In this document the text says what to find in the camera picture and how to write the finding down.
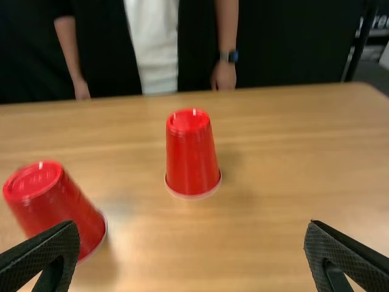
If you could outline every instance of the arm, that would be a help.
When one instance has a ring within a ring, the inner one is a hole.
[[[67,68],[73,83],[82,79],[80,60],[78,57],[74,16],[62,16],[54,21],[55,31],[60,41]]]
[[[236,49],[239,0],[215,0],[215,7],[219,50],[221,52],[230,52]]]
[[[74,16],[64,15],[56,18],[54,27],[73,81],[75,97],[77,100],[90,99],[88,85],[80,68]]]
[[[215,0],[220,52],[236,49],[238,34],[239,0]],[[212,90],[234,89],[236,86],[235,64],[218,61],[212,76]]]

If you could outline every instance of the white shirt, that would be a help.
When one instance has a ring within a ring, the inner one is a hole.
[[[124,0],[144,94],[177,91],[179,0]]]

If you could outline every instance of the wood grain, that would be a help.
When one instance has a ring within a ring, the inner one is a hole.
[[[165,119],[190,106],[212,118],[223,173],[199,201],[163,180]],[[39,159],[109,220],[70,291],[315,291],[312,218],[389,255],[389,101],[361,83],[0,107],[0,181]],[[1,252],[25,238],[4,200],[0,216]]]

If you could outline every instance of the wristwatch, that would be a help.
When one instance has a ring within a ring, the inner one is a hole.
[[[220,52],[220,60],[227,63],[235,64],[238,62],[239,53],[237,50],[232,50],[230,52]]]

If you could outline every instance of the black mesh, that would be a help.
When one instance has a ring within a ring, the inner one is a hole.
[[[389,259],[319,221],[309,224],[304,250],[319,292],[389,291]]]
[[[17,291],[41,271],[33,292],[67,291],[79,252],[75,223],[54,226],[0,254],[0,292]]]

